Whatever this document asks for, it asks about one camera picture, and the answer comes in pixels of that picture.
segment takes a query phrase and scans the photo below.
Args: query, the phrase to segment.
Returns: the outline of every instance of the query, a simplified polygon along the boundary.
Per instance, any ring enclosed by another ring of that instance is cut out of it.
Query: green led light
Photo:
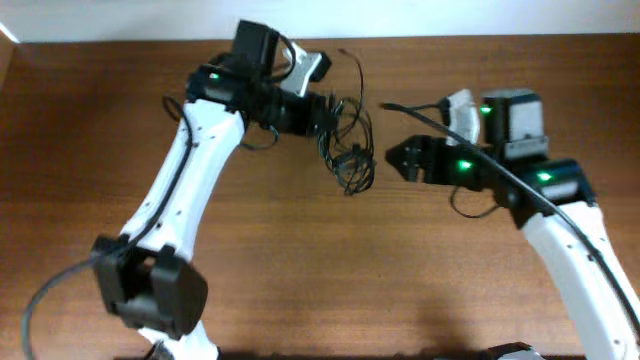
[[[553,179],[553,176],[551,176],[551,174],[549,174],[549,173],[541,172],[541,173],[538,173],[538,179],[540,179],[540,181],[547,182],[547,181]]]
[[[487,105],[482,105],[480,106],[480,112],[483,113],[484,115],[487,115],[488,113],[491,112],[491,108]]]
[[[473,167],[473,164],[468,161],[465,161],[465,160],[458,161],[458,169],[460,169],[460,171],[467,171],[472,167]]]

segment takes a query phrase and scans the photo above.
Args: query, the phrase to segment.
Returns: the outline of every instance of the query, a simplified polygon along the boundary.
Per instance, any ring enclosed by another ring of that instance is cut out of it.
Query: metal bracket
[[[307,53],[296,43],[291,43],[296,52],[296,66],[286,79],[280,83],[282,90],[304,97],[310,81],[320,81],[329,70],[331,61],[324,53]],[[289,49],[283,51],[284,57],[293,63]]]

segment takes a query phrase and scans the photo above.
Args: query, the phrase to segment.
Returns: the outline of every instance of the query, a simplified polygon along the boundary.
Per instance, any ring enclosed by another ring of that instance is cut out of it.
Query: white wall
[[[640,31],[640,0],[0,0],[23,42],[229,39],[237,20],[291,38]]]

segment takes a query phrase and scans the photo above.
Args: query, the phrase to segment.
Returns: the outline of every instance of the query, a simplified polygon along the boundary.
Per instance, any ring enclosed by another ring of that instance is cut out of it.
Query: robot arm
[[[640,303],[607,237],[602,212],[586,202],[562,205],[602,253],[636,314]],[[522,228],[560,291],[588,359],[637,360],[633,328],[602,270],[557,215],[535,214]]]
[[[586,243],[558,214],[515,183],[498,176],[496,168],[486,166],[486,159],[481,162],[480,156],[470,151],[477,132],[469,129],[479,126],[477,116],[472,116],[477,110],[470,99],[468,90],[463,90],[437,105],[429,105],[440,108],[449,131],[412,108],[383,105],[440,127],[450,136],[458,134],[466,141],[466,146],[461,146],[457,140],[416,135],[390,149],[387,161],[407,181],[464,186],[472,191],[493,190],[497,205],[510,210],[516,226],[542,258],[576,324],[587,358],[637,360],[638,296],[611,248],[595,195],[577,162],[548,160],[549,140],[543,131],[540,98],[526,89],[486,94],[481,112],[489,146],[476,152],[492,158],[559,207],[586,235]],[[418,179],[418,169],[424,170],[423,179]],[[529,359],[531,353],[508,352],[489,358]]]
[[[291,67],[279,88],[270,76],[278,37],[242,21],[233,53],[191,75],[176,137],[151,190],[118,240],[99,237],[94,245],[92,256],[105,258],[94,272],[107,311],[154,344],[148,359],[218,356],[200,321],[206,281],[190,261],[205,206],[248,119],[299,135],[330,126],[325,98],[307,93],[309,81],[328,70],[328,58],[287,39]],[[114,252],[118,247],[129,248]]]

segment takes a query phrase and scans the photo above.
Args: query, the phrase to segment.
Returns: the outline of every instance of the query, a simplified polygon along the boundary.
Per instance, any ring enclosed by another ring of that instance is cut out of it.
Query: wood grain surface
[[[461,88],[530,87],[544,100],[554,157],[574,157],[599,195],[614,248],[640,289],[640,36],[305,40],[334,67],[313,91],[357,95],[363,60],[376,181],[342,195],[312,140],[237,150],[199,229],[209,282],[203,320],[223,350],[391,355],[525,341],[581,353],[542,262],[502,210],[466,220],[450,189],[405,183],[384,152],[433,134],[381,101],[419,104]],[[0,358],[22,358],[33,292],[117,234],[171,145],[160,96],[229,42],[20,45],[0,96]],[[259,136],[252,130],[248,136]],[[468,211],[489,194],[464,192]],[[52,290],[33,321],[41,359],[111,359],[149,348],[108,316],[93,275]]]
[[[4,85],[4,79],[9,69],[14,48],[13,42],[0,32],[0,91],[2,91],[2,85]]]

